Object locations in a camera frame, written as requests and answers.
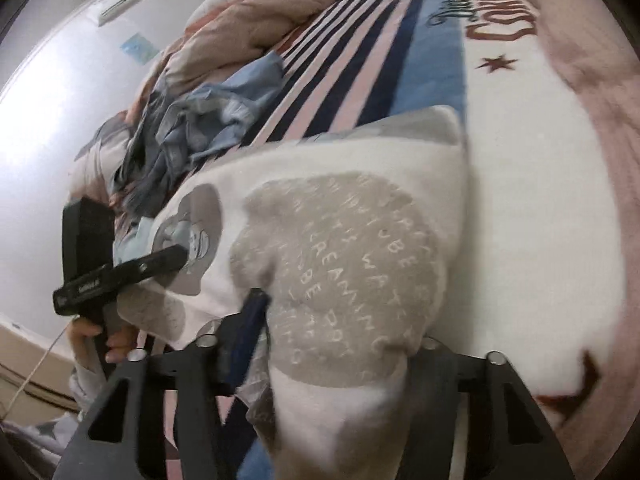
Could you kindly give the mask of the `white star-print sleeve forearm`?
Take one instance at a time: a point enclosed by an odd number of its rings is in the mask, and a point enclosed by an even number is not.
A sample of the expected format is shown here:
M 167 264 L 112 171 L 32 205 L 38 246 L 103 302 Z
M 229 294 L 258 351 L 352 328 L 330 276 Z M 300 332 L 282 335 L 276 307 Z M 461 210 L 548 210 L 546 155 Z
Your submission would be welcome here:
M 82 412 L 88 412 L 91 404 L 107 383 L 94 344 L 85 341 L 81 352 L 74 351 L 74 370 L 70 375 L 70 391 Z

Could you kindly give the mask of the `person's left hand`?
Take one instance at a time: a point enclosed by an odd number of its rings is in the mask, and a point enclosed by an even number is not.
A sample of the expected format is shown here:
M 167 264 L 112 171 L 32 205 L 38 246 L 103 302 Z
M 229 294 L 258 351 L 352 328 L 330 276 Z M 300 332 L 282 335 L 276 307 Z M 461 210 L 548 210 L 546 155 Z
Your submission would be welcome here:
M 102 333 L 99 325 L 86 318 L 75 318 L 66 328 L 66 336 L 72 347 L 75 361 L 87 370 L 95 370 L 92 365 L 88 341 Z M 137 347 L 138 329 L 125 324 L 116 333 L 107 338 L 105 362 L 118 364 L 128 356 L 128 353 Z

